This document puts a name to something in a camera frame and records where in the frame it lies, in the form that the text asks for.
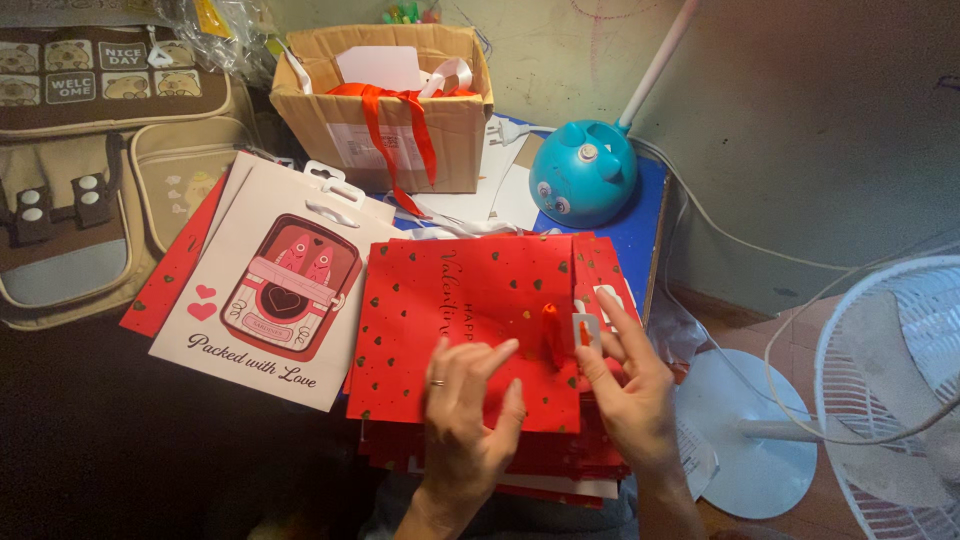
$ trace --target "cartoon fish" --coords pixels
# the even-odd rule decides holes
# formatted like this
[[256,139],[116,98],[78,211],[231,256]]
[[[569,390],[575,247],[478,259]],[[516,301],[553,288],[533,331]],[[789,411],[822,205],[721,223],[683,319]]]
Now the cartoon fish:
[[317,258],[313,259],[310,268],[306,271],[306,278],[321,285],[330,283],[330,263],[333,260],[333,248],[326,247]]
[[306,246],[310,242],[310,236],[302,234],[297,241],[290,244],[290,247],[283,250],[276,256],[276,264],[279,264],[287,270],[299,273],[303,266],[303,259],[306,257]]

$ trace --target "backpack strap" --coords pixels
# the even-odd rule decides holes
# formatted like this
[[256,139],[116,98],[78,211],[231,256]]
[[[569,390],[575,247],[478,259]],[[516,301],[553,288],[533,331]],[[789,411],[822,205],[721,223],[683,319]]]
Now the backpack strap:
[[53,224],[76,218],[81,229],[102,225],[110,220],[110,204],[116,197],[123,179],[123,136],[107,134],[107,165],[109,181],[102,173],[83,175],[70,181],[73,188],[73,206],[53,208],[53,197],[48,186],[31,187],[16,194],[16,212],[11,214],[6,205],[0,211],[0,223],[11,227],[17,246],[42,242],[53,237]]

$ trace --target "qr code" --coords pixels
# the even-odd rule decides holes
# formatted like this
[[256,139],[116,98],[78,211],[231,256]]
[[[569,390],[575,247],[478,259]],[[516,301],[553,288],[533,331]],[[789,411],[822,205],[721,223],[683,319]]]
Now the qr code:
[[383,146],[386,148],[400,147],[400,137],[396,135],[381,135],[380,139],[383,141]]

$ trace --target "wall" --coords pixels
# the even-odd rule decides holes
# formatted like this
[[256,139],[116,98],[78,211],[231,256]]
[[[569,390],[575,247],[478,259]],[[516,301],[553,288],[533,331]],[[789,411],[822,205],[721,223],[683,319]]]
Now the wall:
[[[376,22],[386,4],[272,0],[285,30]],[[441,0],[444,22],[489,42],[496,109],[548,126],[613,121],[681,4]],[[704,0],[633,133],[667,151],[730,233],[859,265],[960,222],[958,45],[949,1]],[[767,313],[837,275],[736,245],[699,217],[670,271]]]

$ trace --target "pink heart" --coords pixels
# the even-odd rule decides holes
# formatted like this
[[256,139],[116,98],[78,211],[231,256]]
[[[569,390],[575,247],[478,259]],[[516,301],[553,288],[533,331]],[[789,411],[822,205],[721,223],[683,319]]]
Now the pink heart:
[[206,287],[203,285],[197,285],[197,296],[201,298],[210,298],[217,294],[217,289]]
[[206,304],[191,304],[186,307],[186,312],[193,315],[198,321],[203,321],[217,311],[217,306],[212,302]]

